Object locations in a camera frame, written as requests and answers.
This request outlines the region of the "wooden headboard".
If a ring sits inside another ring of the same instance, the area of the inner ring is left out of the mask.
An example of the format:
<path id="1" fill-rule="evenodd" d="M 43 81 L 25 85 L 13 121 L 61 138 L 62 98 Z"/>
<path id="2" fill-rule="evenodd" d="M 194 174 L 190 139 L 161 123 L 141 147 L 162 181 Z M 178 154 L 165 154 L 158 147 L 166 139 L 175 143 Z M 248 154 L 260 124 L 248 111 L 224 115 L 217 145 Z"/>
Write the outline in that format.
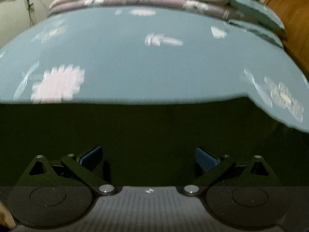
<path id="1" fill-rule="evenodd" d="M 284 23 L 285 51 L 297 66 L 308 73 L 308 0 L 265 0 Z"/>

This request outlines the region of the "blue patterned bed sheet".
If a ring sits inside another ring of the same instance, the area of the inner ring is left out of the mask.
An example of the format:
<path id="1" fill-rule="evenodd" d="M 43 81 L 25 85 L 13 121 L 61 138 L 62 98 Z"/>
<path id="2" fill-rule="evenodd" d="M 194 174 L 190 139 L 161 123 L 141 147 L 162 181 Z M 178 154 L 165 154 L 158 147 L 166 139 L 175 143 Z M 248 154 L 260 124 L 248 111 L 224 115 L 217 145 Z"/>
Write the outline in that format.
<path id="1" fill-rule="evenodd" d="M 1 49 L 2 103 L 180 104 L 246 96 L 308 131 L 308 82 L 280 47 L 173 9 L 88 7 Z"/>

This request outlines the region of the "black sweatpants with drawstring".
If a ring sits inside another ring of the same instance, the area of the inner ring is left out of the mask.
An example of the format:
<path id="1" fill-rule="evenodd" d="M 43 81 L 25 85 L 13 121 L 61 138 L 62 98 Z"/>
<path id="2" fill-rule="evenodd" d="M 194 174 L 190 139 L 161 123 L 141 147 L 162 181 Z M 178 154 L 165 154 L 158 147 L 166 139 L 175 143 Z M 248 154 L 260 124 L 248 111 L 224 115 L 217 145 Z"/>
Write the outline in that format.
<path id="1" fill-rule="evenodd" d="M 58 228 L 19 224 L 8 195 L 38 155 L 103 148 L 87 168 L 117 187 L 98 197 L 81 219 Z M 225 154 L 245 165 L 262 156 L 289 194 L 278 226 L 240 230 L 220 223 L 181 188 L 203 175 L 195 151 Z M 248 97 L 180 104 L 1 104 L 1 202 L 7 231 L 308 231 L 308 131 L 274 119 Z"/>

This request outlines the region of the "purple floral folded quilt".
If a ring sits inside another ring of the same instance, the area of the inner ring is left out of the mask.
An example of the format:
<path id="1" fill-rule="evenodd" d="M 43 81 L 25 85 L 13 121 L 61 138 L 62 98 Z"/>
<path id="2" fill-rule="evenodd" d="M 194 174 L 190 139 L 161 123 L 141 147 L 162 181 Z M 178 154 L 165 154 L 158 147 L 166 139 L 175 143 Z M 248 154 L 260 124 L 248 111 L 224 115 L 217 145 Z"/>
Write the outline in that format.
<path id="1" fill-rule="evenodd" d="M 154 6 L 169 9 L 185 10 L 191 13 L 216 17 L 222 20 L 244 19 L 244 14 L 236 9 L 220 4 L 210 4 L 195 0 L 76 0 L 54 5 L 49 9 L 48 16 L 76 9 L 94 6 Z"/>

